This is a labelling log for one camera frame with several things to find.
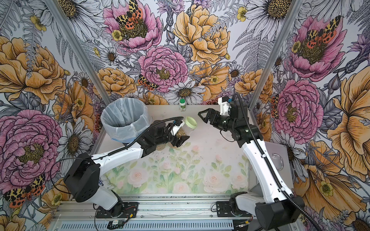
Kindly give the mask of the black trash bin with liner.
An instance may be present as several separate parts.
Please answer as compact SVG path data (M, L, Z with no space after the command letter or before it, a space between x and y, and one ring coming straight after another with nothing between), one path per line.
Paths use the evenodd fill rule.
M152 123L147 106L135 98L119 98L101 114L101 122L111 139L130 143Z

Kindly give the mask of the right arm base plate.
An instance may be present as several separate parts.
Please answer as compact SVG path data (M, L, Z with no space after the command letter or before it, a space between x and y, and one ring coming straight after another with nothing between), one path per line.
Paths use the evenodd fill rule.
M232 209L232 206L229 202L226 201L217 201L216 202L216 213L219 218L231 218L231 217L253 217L252 214L245 211L236 211Z

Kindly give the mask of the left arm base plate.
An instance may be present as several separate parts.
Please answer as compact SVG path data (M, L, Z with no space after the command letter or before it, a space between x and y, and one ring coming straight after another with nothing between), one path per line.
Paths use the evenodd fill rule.
M138 212L138 202L118 202L112 209L98 207L96 218L135 218Z

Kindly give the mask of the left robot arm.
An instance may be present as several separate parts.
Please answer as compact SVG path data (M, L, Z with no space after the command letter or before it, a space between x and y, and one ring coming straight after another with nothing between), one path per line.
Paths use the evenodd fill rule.
M67 174L64 183L78 203L94 203L113 218L124 212L124 203L112 190L99 185L102 175L127 162L146 157L156 151L157 146L171 143L180 147L189 137L178 137L178 131L185 125L182 116L159 120L144 130L124 147L96 155L79 155Z

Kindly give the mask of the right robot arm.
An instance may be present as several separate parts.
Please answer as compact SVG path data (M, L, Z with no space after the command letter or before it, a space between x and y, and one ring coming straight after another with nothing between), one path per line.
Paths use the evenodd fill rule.
M198 116L220 131L229 131L252 166L261 194L239 192L230 196L226 207L217 206L219 215L255 217L265 230L278 230L297 221L304 209L303 199L295 196L284 182L267 151L257 126L249 123L242 103L221 101L220 111L208 108Z

